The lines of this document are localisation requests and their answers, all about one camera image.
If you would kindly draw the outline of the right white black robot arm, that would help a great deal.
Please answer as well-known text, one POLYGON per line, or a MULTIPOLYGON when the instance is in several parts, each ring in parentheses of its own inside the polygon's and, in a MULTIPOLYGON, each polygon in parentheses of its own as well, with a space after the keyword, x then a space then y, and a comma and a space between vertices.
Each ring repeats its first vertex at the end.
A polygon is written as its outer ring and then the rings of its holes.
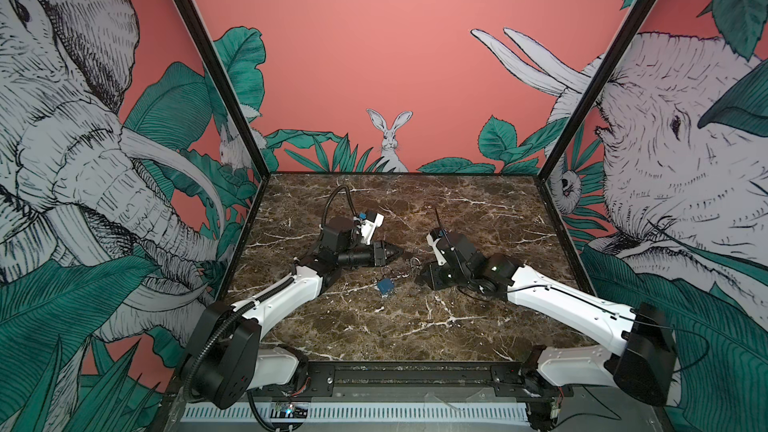
POLYGON ((466 288, 525 307, 593 340, 589 347, 538 348, 522 371, 528 380, 545 387, 615 387, 647 405, 667 404, 674 377, 685 369, 675 342, 684 330, 660 309, 600 299, 505 254, 485 256, 461 233, 435 228, 426 240, 435 259, 418 283, 434 291, 466 288))

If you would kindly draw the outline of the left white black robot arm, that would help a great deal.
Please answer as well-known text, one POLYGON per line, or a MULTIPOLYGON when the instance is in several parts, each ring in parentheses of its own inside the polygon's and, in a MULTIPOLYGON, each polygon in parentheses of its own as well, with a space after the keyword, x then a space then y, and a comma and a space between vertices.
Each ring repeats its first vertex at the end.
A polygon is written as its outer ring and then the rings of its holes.
POLYGON ((287 345, 262 348, 262 340, 296 309, 325 293, 342 271, 383 267, 400 257, 402 248, 373 238, 383 220, 372 210, 354 218, 335 217, 321 225, 317 240, 279 281, 233 304, 208 306, 177 367, 183 399, 227 409, 266 386, 286 396, 302 393, 310 382, 307 357, 287 345))

